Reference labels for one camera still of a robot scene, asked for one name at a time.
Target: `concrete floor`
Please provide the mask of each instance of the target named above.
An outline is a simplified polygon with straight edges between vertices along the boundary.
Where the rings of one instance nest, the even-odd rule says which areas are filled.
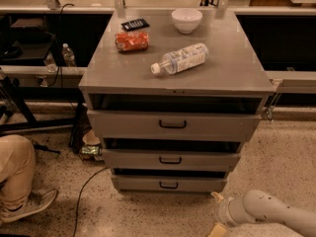
[[[44,113],[38,109],[39,117]],[[72,115],[72,107],[63,111]],[[100,172],[85,186],[80,197],[77,229],[76,206],[84,184],[105,163],[82,161],[68,147],[70,128],[25,132],[61,154],[37,150],[34,190],[59,190],[45,211],[3,224],[1,234],[33,237],[206,237],[214,223],[215,202],[209,195],[119,193],[111,173]],[[316,212],[316,108],[276,108],[275,121],[262,120],[242,158],[229,175],[223,191],[239,197],[259,189],[292,206]],[[298,237],[277,224],[250,225],[230,229],[227,237]]]

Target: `white bowl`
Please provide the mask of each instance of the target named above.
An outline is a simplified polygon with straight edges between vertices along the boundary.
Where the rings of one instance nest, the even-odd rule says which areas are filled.
[[[198,27],[203,14],[197,9],[184,8],[173,11],[171,16],[176,29],[182,34],[189,34]]]

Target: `sneaker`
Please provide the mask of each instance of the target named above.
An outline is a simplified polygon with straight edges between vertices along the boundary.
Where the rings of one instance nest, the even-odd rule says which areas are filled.
[[[57,190],[51,190],[42,196],[31,193],[28,200],[16,211],[11,211],[2,207],[0,210],[0,220],[4,223],[9,223],[41,212],[49,207],[56,196]]]

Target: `beige pants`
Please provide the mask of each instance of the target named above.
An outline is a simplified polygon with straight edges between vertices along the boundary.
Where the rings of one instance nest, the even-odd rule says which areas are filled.
[[[20,135],[0,137],[0,202],[15,209],[27,200],[35,173],[32,143]]]

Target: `drawer handle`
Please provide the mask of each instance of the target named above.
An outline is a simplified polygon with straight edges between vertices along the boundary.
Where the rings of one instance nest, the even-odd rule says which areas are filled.
[[[178,183],[174,183],[174,184],[171,184],[171,185],[168,185],[168,184],[163,184],[163,182],[159,182],[159,186],[160,188],[162,189],[171,189],[171,190],[175,190],[178,188]]]
[[[162,164],[181,164],[182,158],[179,157],[178,159],[166,159],[166,160],[164,160],[164,158],[159,157],[159,161]]]
[[[187,126],[187,121],[184,120],[182,123],[165,123],[159,120],[159,126],[162,128],[173,128],[173,129],[183,129]]]

